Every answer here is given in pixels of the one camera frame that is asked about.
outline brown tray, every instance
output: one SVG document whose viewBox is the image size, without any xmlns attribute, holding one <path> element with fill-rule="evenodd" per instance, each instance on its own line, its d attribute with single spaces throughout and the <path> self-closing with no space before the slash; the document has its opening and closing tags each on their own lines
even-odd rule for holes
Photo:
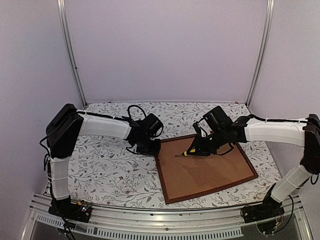
<svg viewBox="0 0 320 240">
<path fill-rule="evenodd" d="M 193 134 L 161 141 L 155 162 L 166 204 L 219 192 L 258 177 L 238 143 L 224 156 L 175 157 L 189 148 L 194 137 Z M 224 145 L 218 152 L 228 149 Z"/>
</svg>

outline patterned table surface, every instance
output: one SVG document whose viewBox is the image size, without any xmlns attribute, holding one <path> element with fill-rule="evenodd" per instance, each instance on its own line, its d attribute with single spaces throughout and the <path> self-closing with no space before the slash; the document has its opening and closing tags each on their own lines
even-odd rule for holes
<svg viewBox="0 0 320 240">
<path fill-rule="evenodd" d="M 232 120 L 250 114 L 244 104 L 230 103 L 93 103 L 88 112 L 127 116 L 129 105 L 137 104 L 164 124 L 161 139 L 194 134 L 192 124 L 220 105 Z M 143 114 L 132 109 L 133 119 Z M 240 144 L 259 177 L 213 194 L 173 204 L 165 204 L 153 157 L 134 155 L 125 140 L 103 136 L 81 136 L 69 162 L 68 187 L 73 199 L 132 208 L 192 209 L 226 207 L 260 201 L 268 188 L 280 179 L 265 142 Z"/>
</svg>

